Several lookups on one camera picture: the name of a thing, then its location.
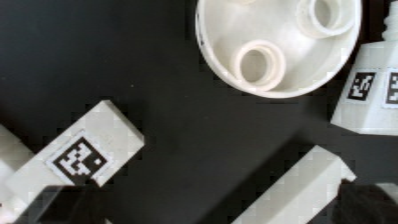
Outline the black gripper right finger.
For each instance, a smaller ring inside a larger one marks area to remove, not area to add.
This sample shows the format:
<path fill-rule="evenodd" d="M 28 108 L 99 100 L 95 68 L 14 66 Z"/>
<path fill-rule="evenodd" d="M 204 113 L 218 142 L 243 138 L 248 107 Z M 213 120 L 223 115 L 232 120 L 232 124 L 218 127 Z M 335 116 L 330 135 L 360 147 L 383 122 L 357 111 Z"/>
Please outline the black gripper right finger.
<path fill-rule="evenodd" d="M 398 224 L 398 184 L 341 184 L 332 223 Z"/>

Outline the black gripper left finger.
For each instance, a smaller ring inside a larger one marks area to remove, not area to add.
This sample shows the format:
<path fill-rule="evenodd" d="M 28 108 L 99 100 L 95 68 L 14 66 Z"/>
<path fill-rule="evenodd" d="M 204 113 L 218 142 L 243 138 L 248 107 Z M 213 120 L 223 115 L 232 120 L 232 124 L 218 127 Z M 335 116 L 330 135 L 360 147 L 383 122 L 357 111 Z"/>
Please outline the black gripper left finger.
<path fill-rule="evenodd" d="M 47 186 L 14 224 L 110 224 L 99 186 Z"/>

